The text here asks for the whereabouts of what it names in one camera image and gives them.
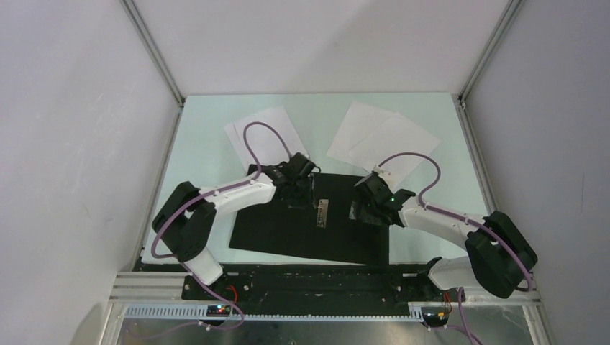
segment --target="black mat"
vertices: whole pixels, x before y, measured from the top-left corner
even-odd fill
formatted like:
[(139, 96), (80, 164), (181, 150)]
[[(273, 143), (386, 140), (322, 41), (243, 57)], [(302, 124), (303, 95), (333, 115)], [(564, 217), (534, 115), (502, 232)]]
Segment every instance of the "black mat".
[(289, 208), (274, 198), (237, 212), (229, 247), (309, 259), (388, 265), (389, 231), (349, 219), (353, 186), (362, 177), (316, 174), (314, 204), (327, 199), (325, 229), (317, 208)]

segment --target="white tabletop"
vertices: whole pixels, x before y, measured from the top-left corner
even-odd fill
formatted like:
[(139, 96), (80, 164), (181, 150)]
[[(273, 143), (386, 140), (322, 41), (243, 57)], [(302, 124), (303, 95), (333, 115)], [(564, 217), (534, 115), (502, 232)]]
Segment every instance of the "white tabletop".
[[(441, 181), (428, 193), (430, 203), (456, 210), (484, 214), (483, 194), (458, 114), (448, 93), (332, 93), (288, 95), (189, 96), (181, 115), (165, 177), (161, 185), (155, 214), (177, 184), (191, 181), (195, 186), (214, 186), (243, 178), (245, 172), (224, 131), (232, 121), (266, 108), (283, 106), (311, 159), (324, 173), (366, 175), (359, 167), (326, 156), (352, 101), (402, 113), (440, 139), (431, 154), (442, 168)], [(418, 193), (435, 177), (432, 165), (423, 162), (400, 188)], [(235, 214), (214, 224), (208, 248), (219, 262), (231, 263), (331, 263), (321, 260), (287, 257), (229, 248)], [(176, 263), (155, 259), (150, 245), (155, 237), (149, 231), (142, 262)], [(160, 242), (158, 252), (169, 253)], [(392, 226), (390, 228), (390, 262), (428, 262), (433, 257), (461, 257), (465, 252), (423, 231)]]

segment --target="gray floor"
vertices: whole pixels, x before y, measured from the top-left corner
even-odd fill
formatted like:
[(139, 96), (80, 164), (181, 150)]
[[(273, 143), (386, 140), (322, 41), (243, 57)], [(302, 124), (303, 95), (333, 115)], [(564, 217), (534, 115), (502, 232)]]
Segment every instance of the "gray floor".
[[(520, 307), (479, 307), (466, 310), (471, 331), (485, 345), (533, 344)], [(206, 331), (203, 327), (186, 327), (149, 341), (125, 335), (129, 328), (140, 335), (164, 331), (183, 321), (126, 320), (119, 344), (218, 344), (218, 345), (468, 345), (468, 337), (453, 330), (428, 332), (419, 323), (410, 322), (306, 322), (251, 321), (232, 331)], [(457, 310), (450, 324), (460, 325)]]

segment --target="sheet of paper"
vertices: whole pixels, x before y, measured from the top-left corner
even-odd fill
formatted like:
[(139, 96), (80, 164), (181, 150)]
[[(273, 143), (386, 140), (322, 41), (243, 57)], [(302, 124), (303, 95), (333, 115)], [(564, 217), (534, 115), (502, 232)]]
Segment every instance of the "sheet of paper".
[[(440, 144), (440, 140), (405, 117), (391, 117), (383, 122), (366, 139), (350, 150), (349, 156), (367, 171), (387, 157), (399, 152), (418, 152), (429, 155)], [(383, 169), (392, 174), (395, 185), (399, 185), (424, 159), (419, 157), (397, 157)]]
[[(260, 121), (273, 127), (282, 136), (292, 154), (297, 152), (304, 155), (308, 154), (292, 122), (288, 118), (286, 110), (283, 107), (269, 108), (232, 122), (224, 127), (235, 152), (240, 157), (245, 171), (247, 171), (250, 164), (255, 164), (254, 159), (245, 147), (243, 138), (244, 128), (253, 121)], [(247, 140), (261, 165), (274, 165), (288, 161), (288, 155), (282, 143), (268, 128), (264, 126), (250, 127), (247, 132)]]
[(358, 166), (348, 155), (350, 150), (391, 117), (402, 118), (403, 116), (368, 104), (352, 102), (326, 155)]

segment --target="white wall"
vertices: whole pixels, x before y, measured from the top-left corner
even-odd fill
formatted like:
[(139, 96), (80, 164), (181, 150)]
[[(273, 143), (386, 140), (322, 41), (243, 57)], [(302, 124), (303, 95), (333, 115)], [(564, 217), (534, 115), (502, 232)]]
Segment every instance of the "white wall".
[(130, 260), (176, 112), (117, 0), (0, 3), (0, 344), (67, 344)]
[(559, 344), (607, 344), (610, 1), (529, 0), (468, 99)]
[(139, 0), (185, 94), (460, 92), (508, 0)]

